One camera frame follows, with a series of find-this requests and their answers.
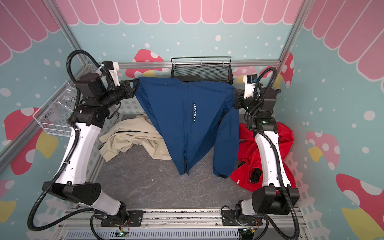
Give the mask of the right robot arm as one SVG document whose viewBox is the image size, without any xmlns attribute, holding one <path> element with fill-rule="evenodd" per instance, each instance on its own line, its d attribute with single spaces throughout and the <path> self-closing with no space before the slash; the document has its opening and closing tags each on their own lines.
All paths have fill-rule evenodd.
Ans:
<svg viewBox="0 0 384 240">
<path fill-rule="evenodd" d="M 283 166 L 279 148 L 278 125 L 272 116 L 279 90 L 246 84 L 239 95 L 238 106 L 246 110 L 247 128 L 253 132 L 261 157 L 262 186 L 251 199 L 238 203 L 238 216 L 291 215 L 298 217 L 294 205 L 300 197 Z"/>
</svg>

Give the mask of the navy blue jacket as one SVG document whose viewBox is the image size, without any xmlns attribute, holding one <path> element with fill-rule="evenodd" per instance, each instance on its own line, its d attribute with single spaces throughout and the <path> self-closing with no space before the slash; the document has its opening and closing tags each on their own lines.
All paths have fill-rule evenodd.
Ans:
<svg viewBox="0 0 384 240">
<path fill-rule="evenodd" d="M 214 150 L 213 173 L 228 178 L 239 151 L 236 89 L 219 82 L 141 77 L 135 96 L 163 137 L 179 174 Z"/>
</svg>

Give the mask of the cream beige jacket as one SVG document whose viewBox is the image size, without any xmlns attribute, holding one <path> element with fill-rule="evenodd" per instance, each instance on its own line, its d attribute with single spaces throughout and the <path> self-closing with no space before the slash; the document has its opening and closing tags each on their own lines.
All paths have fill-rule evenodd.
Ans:
<svg viewBox="0 0 384 240">
<path fill-rule="evenodd" d="M 106 162 L 119 153 L 125 153 L 134 145 L 143 146 L 152 159 L 172 159 L 165 140 L 147 115 L 137 115 L 118 122 L 108 133 L 100 136 L 99 140 L 102 142 L 99 152 Z"/>
</svg>

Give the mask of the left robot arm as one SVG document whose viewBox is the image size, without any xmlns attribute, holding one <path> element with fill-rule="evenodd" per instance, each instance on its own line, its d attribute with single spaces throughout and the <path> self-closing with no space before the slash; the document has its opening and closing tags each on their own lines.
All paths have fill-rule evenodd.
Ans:
<svg viewBox="0 0 384 240">
<path fill-rule="evenodd" d="M 43 192 L 87 205 L 110 223 L 123 225 L 129 219 L 125 204 L 104 193 L 100 184 L 87 182 L 86 174 L 93 146 L 110 114 L 109 108 L 133 98 L 137 84 L 126 80 L 110 83 L 106 88 L 99 74 L 90 73 L 81 76 L 76 86 L 83 99 L 69 118 L 71 146 L 54 178 L 43 184 Z"/>
</svg>

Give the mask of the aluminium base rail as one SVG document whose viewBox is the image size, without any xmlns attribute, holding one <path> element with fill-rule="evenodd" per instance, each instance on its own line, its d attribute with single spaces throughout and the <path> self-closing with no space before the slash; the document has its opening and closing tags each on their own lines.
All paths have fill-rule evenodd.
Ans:
<svg viewBox="0 0 384 240">
<path fill-rule="evenodd" d="M 93 227 L 104 240 L 237 240 L 241 233 L 258 237 L 268 228 L 264 240 L 279 240 L 281 236 L 271 224 L 262 222 L 250 226 L 228 221 L 223 214 L 229 209 L 143 209 L 127 226 L 103 227 L 101 221 L 90 224 L 91 214 L 80 214 L 59 224 L 55 240 L 94 240 Z"/>
</svg>

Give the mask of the red jacket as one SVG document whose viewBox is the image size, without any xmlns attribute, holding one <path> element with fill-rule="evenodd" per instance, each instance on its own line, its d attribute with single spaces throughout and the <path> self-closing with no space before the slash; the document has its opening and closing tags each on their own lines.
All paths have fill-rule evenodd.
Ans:
<svg viewBox="0 0 384 240">
<path fill-rule="evenodd" d="M 293 131 L 282 123 L 277 123 L 278 133 L 265 132 L 272 140 L 279 152 L 279 163 L 282 168 L 284 186 L 296 188 L 292 172 L 283 160 L 288 155 L 294 143 Z M 239 124 L 238 160 L 241 165 L 231 174 L 231 179 L 240 187 L 254 192 L 263 186 L 279 185 L 276 155 L 270 143 L 260 135 L 247 128 L 246 124 Z"/>
</svg>

